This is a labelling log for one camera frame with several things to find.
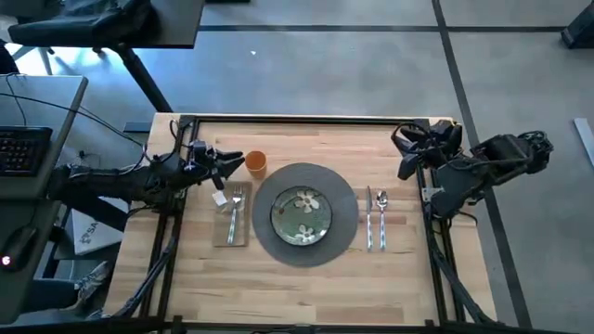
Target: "flower pattern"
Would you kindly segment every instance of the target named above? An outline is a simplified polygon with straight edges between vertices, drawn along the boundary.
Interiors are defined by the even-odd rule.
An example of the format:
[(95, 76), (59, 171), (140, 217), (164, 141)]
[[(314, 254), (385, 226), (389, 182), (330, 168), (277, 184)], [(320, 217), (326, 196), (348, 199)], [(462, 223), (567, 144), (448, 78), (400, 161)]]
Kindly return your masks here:
[(312, 209), (319, 209), (319, 202), (314, 199), (316, 193), (313, 191), (297, 191), (299, 199), (295, 200), (295, 207), (303, 208), (303, 212), (309, 213)]
[(299, 232), (301, 233), (296, 234), (295, 237), (300, 238), (303, 243), (310, 243), (316, 238), (314, 229), (303, 224), (299, 225)]

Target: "silverware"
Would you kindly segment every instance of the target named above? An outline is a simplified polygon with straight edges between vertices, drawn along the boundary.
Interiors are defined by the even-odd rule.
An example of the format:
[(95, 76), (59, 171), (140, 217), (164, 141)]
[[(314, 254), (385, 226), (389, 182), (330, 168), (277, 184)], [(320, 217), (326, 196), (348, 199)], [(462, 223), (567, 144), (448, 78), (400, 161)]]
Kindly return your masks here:
[(388, 194), (385, 191), (378, 193), (378, 207), (380, 207), (380, 249), (386, 251), (386, 217), (384, 210), (388, 206)]
[(235, 238), (235, 222), (237, 221), (238, 215), (238, 204), (241, 202), (243, 196), (243, 186), (236, 186), (233, 189), (233, 212), (231, 213), (231, 226), (229, 227), (229, 235), (226, 237), (226, 243), (233, 245), (233, 239)]
[(373, 236), (371, 235), (371, 207), (373, 206), (373, 199), (371, 197), (371, 189), (368, 186), (368, 251), (373, 248)]

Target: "round placemat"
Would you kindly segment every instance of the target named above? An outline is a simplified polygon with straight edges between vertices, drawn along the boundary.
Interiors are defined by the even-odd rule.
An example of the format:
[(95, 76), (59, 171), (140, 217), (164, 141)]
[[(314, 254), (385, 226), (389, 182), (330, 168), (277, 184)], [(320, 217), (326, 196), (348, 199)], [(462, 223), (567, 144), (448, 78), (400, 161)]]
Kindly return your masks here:
[[(308, 245), (291, 245), (272, 224), (278, 197), (299, 186), (322, 195), (331, 209), (331, 223), (323, 238)], [(312, 163), (294, 163), (272, 173), (258, 189), (252, 207), (253, 230), (264, 249), (278, 261), (294, 266), (321, 265), (341, 255), (355, 238), (357, 221), (353, 189), (337, 173)]]

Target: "knife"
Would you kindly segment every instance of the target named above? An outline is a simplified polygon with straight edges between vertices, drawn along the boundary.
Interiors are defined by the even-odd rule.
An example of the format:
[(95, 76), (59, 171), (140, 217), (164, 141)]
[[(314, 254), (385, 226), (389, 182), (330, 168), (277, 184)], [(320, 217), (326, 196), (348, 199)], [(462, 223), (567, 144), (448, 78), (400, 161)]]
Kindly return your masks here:
[(373, 248), (373, 236), (371, 235), (371, 207), (373, 206), (373, 199), (371, 198), (371, 189), (368, 186), (368, 251)]

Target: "fork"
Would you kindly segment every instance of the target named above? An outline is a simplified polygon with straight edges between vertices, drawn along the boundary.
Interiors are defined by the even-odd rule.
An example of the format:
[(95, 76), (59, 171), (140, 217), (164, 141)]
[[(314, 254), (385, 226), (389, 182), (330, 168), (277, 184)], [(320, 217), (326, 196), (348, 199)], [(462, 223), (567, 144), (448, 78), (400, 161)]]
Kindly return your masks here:
[(231, 226), (229, 227), (229, 235), (226, 237), (227, 245), (233, 245), (233, 239), (235, 238), (235, 222), (237, 221), (238, 215), (238, 204), (241, 202), (243, 196), (243, 186), (236, 186), (233, 189), (233, 212), (231, 213)]

